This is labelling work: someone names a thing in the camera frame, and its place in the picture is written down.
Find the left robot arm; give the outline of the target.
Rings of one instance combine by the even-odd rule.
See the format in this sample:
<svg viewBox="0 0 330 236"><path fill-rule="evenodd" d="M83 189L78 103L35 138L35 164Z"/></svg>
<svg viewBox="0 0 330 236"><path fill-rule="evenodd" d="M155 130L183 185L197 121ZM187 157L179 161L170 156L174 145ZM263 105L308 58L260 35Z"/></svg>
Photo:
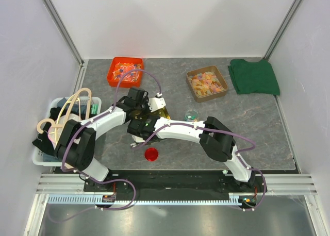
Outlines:
<svg viewBox="0 0 330 236"><path fill-rule="evenodd" d="M55 156L61 160L63 172L76 171L95 181L101 191L113 186L110 169L94 157L95 144L99 137L135 118L135 113L150 112L148 92L130 88L128 94L106 111L82 122L69 120L55 148Z"/></svg>

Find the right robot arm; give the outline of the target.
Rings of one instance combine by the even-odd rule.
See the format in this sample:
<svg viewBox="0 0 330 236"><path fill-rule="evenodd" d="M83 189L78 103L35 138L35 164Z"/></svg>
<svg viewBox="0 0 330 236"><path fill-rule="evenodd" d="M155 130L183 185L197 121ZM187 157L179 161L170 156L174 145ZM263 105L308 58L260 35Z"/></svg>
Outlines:
<svg viewBox="0 0 330 236"><path fill-rule="evenodd" d="M149 116L146 119L131 120L127 132L133 136L136 149L164 139L198 143L210 159L223 162L227 166L239 190L246 192L255 185L255 173L241 153L253 150L256 144L231 132L215 117L209 116L205 121L186 122Z"/></svg>

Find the clear glass jar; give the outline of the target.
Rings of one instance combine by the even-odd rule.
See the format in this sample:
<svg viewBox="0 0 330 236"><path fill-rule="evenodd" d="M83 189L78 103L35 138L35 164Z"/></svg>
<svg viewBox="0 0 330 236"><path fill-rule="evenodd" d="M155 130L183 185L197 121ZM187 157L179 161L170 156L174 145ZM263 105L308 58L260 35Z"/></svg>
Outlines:
<svg viewBox="0 0 330 236"><path fill-rule="evenodd" d="M189 110L185 113L184 120L186 122L196 122L199 120L199 114L194 110Z"/></svg>

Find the orange candy box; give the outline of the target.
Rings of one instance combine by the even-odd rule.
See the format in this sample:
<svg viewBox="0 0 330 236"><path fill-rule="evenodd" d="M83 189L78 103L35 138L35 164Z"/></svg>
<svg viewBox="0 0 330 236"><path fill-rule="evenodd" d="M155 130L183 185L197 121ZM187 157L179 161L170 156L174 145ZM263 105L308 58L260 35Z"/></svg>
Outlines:
<svg viewBox="0 0 330 236"><path fill-rule="evenodd" d="M129 71L132 73L126 75L120 83L121 88L140 87L143 73L137 70L143 70L144 63L142 58L135 57L114 57L107 75L108 84L116 87L119 80Z"/></svg>

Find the star candy tin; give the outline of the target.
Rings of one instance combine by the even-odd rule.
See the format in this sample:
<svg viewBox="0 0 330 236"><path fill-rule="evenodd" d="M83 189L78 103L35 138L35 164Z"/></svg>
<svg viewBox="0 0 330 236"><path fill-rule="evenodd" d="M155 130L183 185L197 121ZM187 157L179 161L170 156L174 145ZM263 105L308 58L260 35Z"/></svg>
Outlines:
<svg viewBox="0 0 330 236"><path fill-rule="evenodd" d="M167 109L164 107L162 109L159 109L155 112L151 112L150 114L144 116L144 117L135 117L134 119L147 119L148 117L160 117L160 119L167 119L170 120L170 115L168 114Z"/></svg>

